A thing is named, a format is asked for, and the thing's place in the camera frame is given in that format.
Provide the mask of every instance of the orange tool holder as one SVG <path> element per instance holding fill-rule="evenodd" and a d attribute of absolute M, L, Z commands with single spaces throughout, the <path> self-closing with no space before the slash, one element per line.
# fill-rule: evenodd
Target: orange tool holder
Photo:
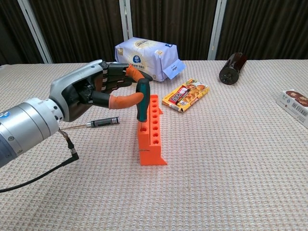
<path fill-rule="evenodd" d="M 161 157 L 159 116 L 162 113 L 158 107 L 158 95 L 150 95 L 147 121 L 138 122 L 137 128 L 141 165 L 167 165 Z"/>

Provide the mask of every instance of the gray curtain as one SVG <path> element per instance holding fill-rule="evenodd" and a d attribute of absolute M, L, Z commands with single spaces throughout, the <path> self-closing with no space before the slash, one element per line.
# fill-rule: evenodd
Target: gray curtain
<path fill-rule="evenodd" d="M 54 63 L 115 60 L 123 41 L 118 0 L 29 0 Z"/>
<path fill-rule="evenodd" d="M 307 17 L 307 0 L 228 0 L 216 59 L 307 59 Z"/>
<path fill-rule="evenodd" d="M 217 0 L 130 0 L 133 36 L 178 47 L 182 60 L 207 59 Z"/>
<path fill-rule="evenodd" d="M 17 0 L 0 0 L 0 65 L 43 63 Z"/>

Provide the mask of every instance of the tool handle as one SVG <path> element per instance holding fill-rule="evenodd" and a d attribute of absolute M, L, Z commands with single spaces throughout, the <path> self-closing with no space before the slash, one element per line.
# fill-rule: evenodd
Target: tool handle
<path fill-rule="evenodd" d="M 93 120 L 93 121 L 87 123 L 87 127 L 96 128 L 96 127 L 102 127 L 102 126 L 105 126 L 105 125 L 119 124 L 119 123 L 120 123 L 119 117 L 112 117 L 112 118 Z"/>
<path fill-rule="evenodd" d="M 140 122 L 147 120 L 147 110 L 150 103 L 150 81 L 147 78 L 139 79 L 136 92 L 143 93 L 143 99 L 137 104 L 137 119 Z"/>

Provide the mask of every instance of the package of tissues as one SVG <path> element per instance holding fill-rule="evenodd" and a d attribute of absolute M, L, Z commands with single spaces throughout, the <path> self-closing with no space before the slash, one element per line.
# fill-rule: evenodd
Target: package of tissues
<path fill-rule="evenodd" d="M 185 69 L 176 45 L 142 38 L 130 38 L 118 44 L 115 59 L 118 63 L 132 64 L 158 82 L 173 79 Z"/>

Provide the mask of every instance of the black cylindrical container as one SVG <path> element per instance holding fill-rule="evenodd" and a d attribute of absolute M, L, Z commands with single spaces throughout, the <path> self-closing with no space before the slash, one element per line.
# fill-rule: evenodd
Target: black cylindrical container
<path fill-rule="evenodd" d="M 220 81 L 227 85 L 236 83 L 246 61 L 247 57 L 242 53 L 237 52 L 231 55 L 219 73 Z"/>

